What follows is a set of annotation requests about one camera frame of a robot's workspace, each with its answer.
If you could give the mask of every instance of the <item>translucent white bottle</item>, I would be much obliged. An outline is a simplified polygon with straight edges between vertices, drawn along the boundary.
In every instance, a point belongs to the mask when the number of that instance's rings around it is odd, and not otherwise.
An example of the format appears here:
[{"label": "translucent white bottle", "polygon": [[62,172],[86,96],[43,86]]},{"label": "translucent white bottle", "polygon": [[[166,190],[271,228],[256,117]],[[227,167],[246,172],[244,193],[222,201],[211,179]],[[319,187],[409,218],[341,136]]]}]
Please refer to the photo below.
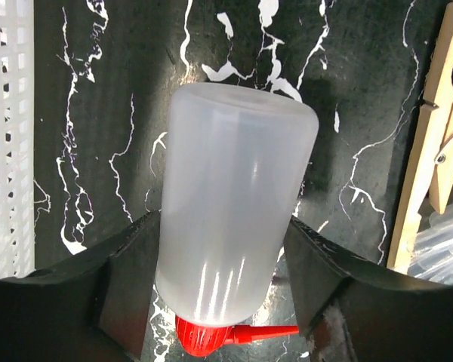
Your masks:
[{"label": "translucent white bottle", "polygon": [[286,97],[180,87],[170,108],[156,286],[185,321],[237,324],[268,291],[319,128]]}]

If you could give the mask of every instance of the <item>white plastic grid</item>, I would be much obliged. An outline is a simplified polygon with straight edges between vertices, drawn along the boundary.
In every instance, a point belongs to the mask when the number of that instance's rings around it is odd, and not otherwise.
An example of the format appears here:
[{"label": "white plastic grid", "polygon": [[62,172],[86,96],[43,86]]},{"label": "white plastic grid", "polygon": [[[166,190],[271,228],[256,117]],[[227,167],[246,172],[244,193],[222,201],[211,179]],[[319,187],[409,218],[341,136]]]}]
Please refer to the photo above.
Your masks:
[{"label": "white plastic grid", "polygon": [[0,278],[33,269],[33,0],[0,0]]}]

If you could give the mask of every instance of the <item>wooden clothespin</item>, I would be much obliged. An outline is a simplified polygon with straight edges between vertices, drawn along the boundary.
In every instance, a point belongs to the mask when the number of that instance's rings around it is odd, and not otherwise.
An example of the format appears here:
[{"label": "wooden clothespin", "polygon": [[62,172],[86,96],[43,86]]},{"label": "wooden clothespin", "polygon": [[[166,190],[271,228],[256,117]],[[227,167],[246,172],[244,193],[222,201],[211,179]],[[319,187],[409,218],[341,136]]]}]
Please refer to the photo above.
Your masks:
[{"label": "wooden clothespin", "polygon": [[388,268],[406,273],[428,191],[444,213],[453,186],[453,2],[448,4],[424,89],[420,115],[402,186]]}]

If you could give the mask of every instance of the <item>black marble surface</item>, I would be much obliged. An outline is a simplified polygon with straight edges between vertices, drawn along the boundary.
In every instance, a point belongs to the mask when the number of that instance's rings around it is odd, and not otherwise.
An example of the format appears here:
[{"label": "black marble surface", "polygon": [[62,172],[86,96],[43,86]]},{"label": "black marble surface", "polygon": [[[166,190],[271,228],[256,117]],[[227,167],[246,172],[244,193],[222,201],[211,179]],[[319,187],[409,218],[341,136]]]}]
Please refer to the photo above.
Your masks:
[{"label": "black marble surface", "polygon": [[[167,110],[222,81],[302,101],[319,136],[294,214],[384,264],[446,0],[35,0],[35,262],[41,268],[161,207]],[[287,273],[279,256],[278,273]],[[193,360],[156,292],[143,360]],[[256,325],[295,322],[273,285]],[[292,336],[208,360],[307,360]]]}]

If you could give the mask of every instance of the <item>red spout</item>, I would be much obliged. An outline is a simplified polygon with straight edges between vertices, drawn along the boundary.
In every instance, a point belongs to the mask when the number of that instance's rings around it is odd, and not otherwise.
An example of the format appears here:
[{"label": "red spout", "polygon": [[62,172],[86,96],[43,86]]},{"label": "red spout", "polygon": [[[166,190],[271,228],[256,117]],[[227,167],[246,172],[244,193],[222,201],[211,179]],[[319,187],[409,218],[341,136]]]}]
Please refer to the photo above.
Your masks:
[{"label": "red spout", "polygon": [[299,327],[297,326],[252,327],[240,324],[232,328],[225,339],[224,345],[243,345],[262,339],[290,336],[298,333]]},{"label": "red spout", "polygon": [[233,327],[202,327],[176,316],[176,334],[186,352],[205,357],[222,345],[243,345],[262,339],[298,334],[297,326],[252,327],[239,324]]}]

